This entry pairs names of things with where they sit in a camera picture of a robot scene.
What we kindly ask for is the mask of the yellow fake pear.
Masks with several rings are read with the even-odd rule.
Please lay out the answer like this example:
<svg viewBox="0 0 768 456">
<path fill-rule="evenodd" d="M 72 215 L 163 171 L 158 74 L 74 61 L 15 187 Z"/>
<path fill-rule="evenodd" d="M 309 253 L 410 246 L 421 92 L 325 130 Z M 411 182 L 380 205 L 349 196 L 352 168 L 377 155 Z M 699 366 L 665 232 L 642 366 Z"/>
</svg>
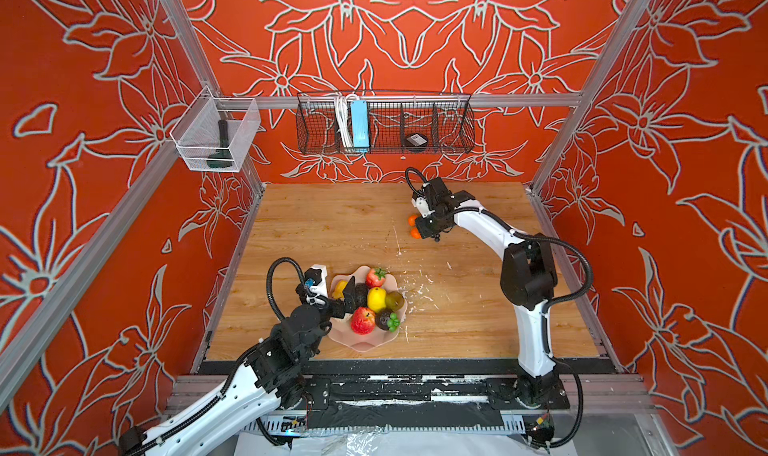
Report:
<svg viewBox="0 0 768 456">
<path fill-rule="evenodd" d="M 334 288 L 334 290 L 332 292 L 331 297 L 334 300 L 344 301 L 345 300 L 345 290 L 346 290 L 348 284 L 349 284 L 348 280 L 341 280 L 341 281 L 339 281 L 336 284 L 336 286 L 335 286 L 335 288 Z"/>
</svg>

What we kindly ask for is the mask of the dark fake avocado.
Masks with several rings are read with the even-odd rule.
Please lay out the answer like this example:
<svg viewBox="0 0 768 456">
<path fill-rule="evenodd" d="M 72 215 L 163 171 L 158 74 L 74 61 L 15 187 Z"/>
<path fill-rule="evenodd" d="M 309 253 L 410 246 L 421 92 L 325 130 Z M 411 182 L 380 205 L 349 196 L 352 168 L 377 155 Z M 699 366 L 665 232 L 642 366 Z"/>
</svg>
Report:
<svg viewBox="0 0 768 456">
<path fill-rule="evenodd" d="M 368 288 L 365 283 L 359 283 L 355 285 L 354 302 L 357 308 L 368 306 Z"/>
</svg>

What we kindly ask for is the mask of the yellow fake lemon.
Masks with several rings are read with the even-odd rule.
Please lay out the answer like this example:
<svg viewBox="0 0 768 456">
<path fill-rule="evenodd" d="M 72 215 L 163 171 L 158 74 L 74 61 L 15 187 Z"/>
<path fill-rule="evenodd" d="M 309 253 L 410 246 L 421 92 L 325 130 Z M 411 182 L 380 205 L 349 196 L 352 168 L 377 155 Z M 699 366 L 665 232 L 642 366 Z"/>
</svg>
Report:
<svg viewBox="0 0 768 456">
<path fill-rule="evenodd" d="M 387 308 L 387 291 L 383 287 L 373 287 L 367 294 L 367 308 L 374 313 L 379 313 Z"/>
</svg>

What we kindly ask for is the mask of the red fake strawberry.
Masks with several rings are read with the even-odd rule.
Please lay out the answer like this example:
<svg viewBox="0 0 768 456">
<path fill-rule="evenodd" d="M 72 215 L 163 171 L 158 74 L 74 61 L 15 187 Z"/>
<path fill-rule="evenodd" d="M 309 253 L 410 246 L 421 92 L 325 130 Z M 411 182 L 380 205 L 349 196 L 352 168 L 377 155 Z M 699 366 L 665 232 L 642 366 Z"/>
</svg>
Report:
<svg viewBox="0 0 768 456">
<path fill-rule="evenodd" d="M 380 267 L 371 268 L 366 275 L 365 284 L 369 289 L 380 288 L 386 281 L 388 272 Z"/>
</svg>

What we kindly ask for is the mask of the red fake apple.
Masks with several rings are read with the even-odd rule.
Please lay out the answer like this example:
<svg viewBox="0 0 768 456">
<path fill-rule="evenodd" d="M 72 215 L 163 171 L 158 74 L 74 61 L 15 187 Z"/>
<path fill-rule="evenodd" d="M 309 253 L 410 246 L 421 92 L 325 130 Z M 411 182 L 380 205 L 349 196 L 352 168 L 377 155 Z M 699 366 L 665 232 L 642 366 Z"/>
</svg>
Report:
<svg viewBox="0 0 768 456">
<path fill-rule="evenodd" d="M 368 335 L 377 328 L 377 314 L 367 307 L 358 308 L 351 316 L 349 325 L 354 334 Z"/>
</svg>

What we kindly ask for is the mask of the pink scalloped fruit bowl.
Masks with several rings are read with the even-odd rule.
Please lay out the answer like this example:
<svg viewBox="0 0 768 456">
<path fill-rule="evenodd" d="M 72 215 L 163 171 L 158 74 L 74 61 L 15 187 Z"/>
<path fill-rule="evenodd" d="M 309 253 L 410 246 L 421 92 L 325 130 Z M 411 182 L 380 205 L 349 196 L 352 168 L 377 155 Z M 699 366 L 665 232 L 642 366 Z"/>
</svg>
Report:
<svg viewBox="0 0 768 456">
<path fill-rule="evenodd" d="M 355 277 L 357 283 L 363 283 L 369 271 L 369 266 L 360 266 L 351 274 L 334 276 L 328 285 L 329 292 L 332 292 L 339 282 L 348 281 L 352 277 Z M 358 353 L 369 352 L 379 346 L 394 341 L 398 337 L 400 330 L 404 328 L 406 312 L 408 309 L 409 302 L 407 299 L 404 299 L 403 306 L 395 312 L 401 325 L 393 332 L 374 329 L 371 333 L 366 335 L 356 334 L 353 332 L 350 324 L 352 315 L 347 314 L 343 319 L 332 319 L 333 326 L 328 337 L 335 343 L 346 346 Z"/>
</svg>

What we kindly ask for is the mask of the dark purple fake mangosteen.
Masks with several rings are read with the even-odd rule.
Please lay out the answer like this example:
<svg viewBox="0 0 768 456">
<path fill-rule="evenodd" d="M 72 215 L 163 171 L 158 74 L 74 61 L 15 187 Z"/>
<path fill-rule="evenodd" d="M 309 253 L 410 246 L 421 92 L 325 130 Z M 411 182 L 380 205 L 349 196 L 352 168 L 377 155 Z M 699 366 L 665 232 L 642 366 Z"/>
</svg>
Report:
<svg viewBox="0 0 768 456">
<path fill-rule="evenodd" d="M 399 329 L 400 324 L 400 318 L 397 313 L 392 310 L 383 309 L 376 314 L 376 326 L 383 331 L 396 332 Z"/>
</svg>

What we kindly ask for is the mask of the brown fake passion fruit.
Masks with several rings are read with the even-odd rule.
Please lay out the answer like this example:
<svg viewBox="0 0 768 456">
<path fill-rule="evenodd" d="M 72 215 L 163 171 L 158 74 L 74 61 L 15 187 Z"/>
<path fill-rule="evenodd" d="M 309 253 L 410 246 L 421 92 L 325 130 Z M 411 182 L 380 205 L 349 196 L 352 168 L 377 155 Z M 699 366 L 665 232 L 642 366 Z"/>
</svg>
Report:
<svg viewBox="0 0 768 456">
<path fill-rule="evenodd" d="M 386 294 L 385 305 L 392 312 L 400 311 L 405 306 L 405 303 L 404 296 L 399 292 L 393 291 Z"/>
</svg>

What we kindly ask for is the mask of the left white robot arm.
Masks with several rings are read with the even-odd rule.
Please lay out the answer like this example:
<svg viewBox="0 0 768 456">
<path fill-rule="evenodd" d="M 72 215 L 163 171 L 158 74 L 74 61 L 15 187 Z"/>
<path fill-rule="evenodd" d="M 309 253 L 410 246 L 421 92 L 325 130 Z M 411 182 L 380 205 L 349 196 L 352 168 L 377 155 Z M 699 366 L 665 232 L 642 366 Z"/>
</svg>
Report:
<svg viewBox="0 0 768 456">
<path fill-rule="evenodd" d="M 319 353 L 344 300 L 313 295 L 246 350 L 223 383 L 185 410 L 149 429 L 134 426 L 119 438 L 121 455 L 206 455 L 249 422 L 297 404 L 305 392 L 302 367 Z"/>
</svg>

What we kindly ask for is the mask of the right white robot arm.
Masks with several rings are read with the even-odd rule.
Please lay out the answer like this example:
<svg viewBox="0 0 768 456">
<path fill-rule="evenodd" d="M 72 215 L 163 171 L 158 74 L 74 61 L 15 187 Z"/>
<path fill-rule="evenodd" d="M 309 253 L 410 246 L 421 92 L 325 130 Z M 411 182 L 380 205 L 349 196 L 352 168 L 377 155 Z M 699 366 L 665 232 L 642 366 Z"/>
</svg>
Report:
<svg viewBox="0 0 768 456">
<path fill-rule="evenodd" d="M 411 222 L 420 239 L 440 240 L 455 227 L 488 246 L 502 262 L 500 288 L 513 305 L 519 339 L 516 398 L 526 408 L 546 403 L 560 382 L 551 348 L 550 310 L 586 295 L 594 282 L 587 258 L 573 245 L 543 234 L 516 229 L 486 209 L 466 191 L 452 192 L 439 177 L 427 179 L 409 167 L 405 181 L 419 215 Z M 585 280 L 569 295 L 557 297 L 558 276 L 552 248 L 570 251 L 580 262 Z"/>
</svg>

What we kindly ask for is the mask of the light blue box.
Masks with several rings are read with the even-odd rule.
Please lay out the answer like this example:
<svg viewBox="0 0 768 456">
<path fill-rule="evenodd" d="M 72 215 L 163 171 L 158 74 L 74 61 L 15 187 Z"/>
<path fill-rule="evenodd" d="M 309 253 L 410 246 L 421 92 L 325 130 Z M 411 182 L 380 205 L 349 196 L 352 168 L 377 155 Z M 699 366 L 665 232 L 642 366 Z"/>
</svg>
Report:
<svg viewBox="0 0 768 456">
<path fill-rule="evenodd" d="M 358 153 L 366 153 L 370 148 L 368 104 L 364 100 L 350 102 L 353 149 Z"/>
</svg>

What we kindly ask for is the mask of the black brush in bin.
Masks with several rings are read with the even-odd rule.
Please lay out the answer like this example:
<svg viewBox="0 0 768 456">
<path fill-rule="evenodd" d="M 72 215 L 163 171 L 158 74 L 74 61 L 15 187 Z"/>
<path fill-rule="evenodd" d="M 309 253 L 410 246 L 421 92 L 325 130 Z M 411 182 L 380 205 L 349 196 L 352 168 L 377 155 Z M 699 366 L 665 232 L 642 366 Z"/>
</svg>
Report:
<svg viewBox="0 0 768 456">
<path fill-rule="evenodd" d="M 229 150 L 230 139 L 227 120 L 218 121 L 218 131 L 219 147 L 207 158 L 206 164 L 211 169 L 230 168 L 233 166 L 234 159 Z"/>
</svg>

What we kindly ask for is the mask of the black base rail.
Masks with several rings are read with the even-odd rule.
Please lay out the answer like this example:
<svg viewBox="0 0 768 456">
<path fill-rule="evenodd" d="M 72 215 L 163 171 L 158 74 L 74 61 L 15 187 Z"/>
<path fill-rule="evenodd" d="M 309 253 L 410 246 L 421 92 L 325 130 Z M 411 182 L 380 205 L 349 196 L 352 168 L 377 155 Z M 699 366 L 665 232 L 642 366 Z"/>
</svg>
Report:
<svg viewBox="0 0 768 456">
<path fill-rule="evenodd" d="M 580 390 L 559 373 L 528 381 L 514 359 L 310 362 L 292 409 L 261 417 L 275 438 L 350 432 L 447 431 L 564 436 L 582 410 Z"/>
</svg>

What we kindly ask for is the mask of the clear plastic wall bin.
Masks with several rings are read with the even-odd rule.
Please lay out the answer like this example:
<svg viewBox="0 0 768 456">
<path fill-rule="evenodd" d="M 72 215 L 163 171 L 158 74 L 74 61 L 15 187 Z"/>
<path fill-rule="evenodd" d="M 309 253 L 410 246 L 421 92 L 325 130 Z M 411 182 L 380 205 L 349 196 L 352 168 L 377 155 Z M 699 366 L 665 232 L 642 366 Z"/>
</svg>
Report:
<svg viewBox="0 0 768 456">
<path fill-rule="evenodd" d="M 207 158 L 219 147 L 218 121 L 225 119 L 229 127 L 229 150 L 233 166 L 211 169 Z M 170 136 L 179 156 L 190 171 L 239 173 L 261 128 L 261 113 L 252 98 L 216 97 L 204 87 L 184 111 Z"/>
</svg>

